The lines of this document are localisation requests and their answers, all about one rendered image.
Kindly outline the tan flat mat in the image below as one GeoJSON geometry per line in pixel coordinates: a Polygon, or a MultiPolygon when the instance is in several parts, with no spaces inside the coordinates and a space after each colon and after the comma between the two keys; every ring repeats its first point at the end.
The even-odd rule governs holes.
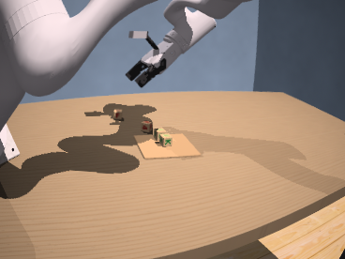
{"type": "Polygon", "coordinates": [[[170,134],[172,146],[162,146],[154,135],[134,135],[145,160],[199,157],[201,154],[184,134],[170,134]]]}

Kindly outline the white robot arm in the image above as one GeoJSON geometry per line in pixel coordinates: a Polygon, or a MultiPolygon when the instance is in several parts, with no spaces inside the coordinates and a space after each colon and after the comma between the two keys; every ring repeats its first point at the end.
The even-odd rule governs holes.
{"type": "MultiPolygon", "coordinates": [[[[25,92],[43,97],[62,88],[112,27],[156,1],[90,0],[69,18],[62,0],[0,0],[0,156],[6,123],[25,92]]],[[[185,53],[216,27],[214,19],[248,1],[172,0],[163,15],[174,29],[165,38],[185,53]]]]}

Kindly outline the beige block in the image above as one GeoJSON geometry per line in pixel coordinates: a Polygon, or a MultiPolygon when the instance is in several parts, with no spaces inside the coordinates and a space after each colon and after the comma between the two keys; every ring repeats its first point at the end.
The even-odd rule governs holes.
{"type": "Polygon", "coordinates": [[[142,122],[141,131],[149,132],[152,130],[152,128],[153,128],[153,122],[152,121],[144,120],[142,122]]]}
{"type": "Polygon", "coordinates": [[[159,143],[164,146],[172,146],[173,145],[173,137],[169,134],[160,134],[159,135],[159,143]]]}
{"type": "Polygon", "coordinates": [[[159,135],[160,134],[166,134],[165,129],[154,129],[154,138],[159,141],[159,135]]]}
{"type": "Polygon", "coordinates": [[[113,119],[122,119],[122,110],[114,110],[113,119]]]}

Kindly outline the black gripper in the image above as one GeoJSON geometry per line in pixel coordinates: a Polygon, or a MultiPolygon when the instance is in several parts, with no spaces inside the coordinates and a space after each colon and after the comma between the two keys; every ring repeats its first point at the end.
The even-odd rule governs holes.
{"type": "Polygon", "coordinates": [[[139,61],[126,73],[126,76],[133,81],[140,74],[140,71],[148,68],[135,80],[139,87],[144,87],[156,75],[163,73],[182,53],[169,38],[164,38],[157,46],[159,47],[158,50],[152,49],[140,60],[141,62],[139,61]]]}

